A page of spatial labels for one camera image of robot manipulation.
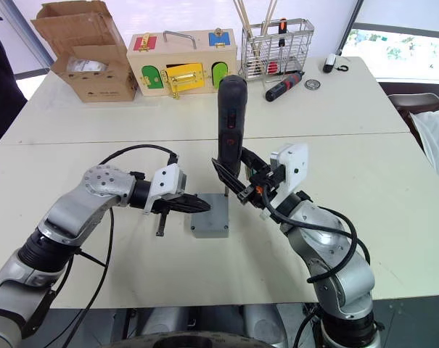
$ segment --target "wire basket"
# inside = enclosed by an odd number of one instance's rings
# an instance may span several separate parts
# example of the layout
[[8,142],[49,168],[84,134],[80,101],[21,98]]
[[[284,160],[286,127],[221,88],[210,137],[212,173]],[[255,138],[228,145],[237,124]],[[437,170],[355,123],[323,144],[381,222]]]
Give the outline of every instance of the wire basket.
[[[279,27],[280,20],[269,23],[268,31]],[[261,35],[261,24],[251,25],[253,36],[242,29],[242,61],[239,74],[245,80],[262,76],[279,76],[303,70],[308,47],[314,33],[309,20],[297,18],[287,21],[285,34],[270,33]],[[285,40],[285,46],[279,47],[279,39]]]

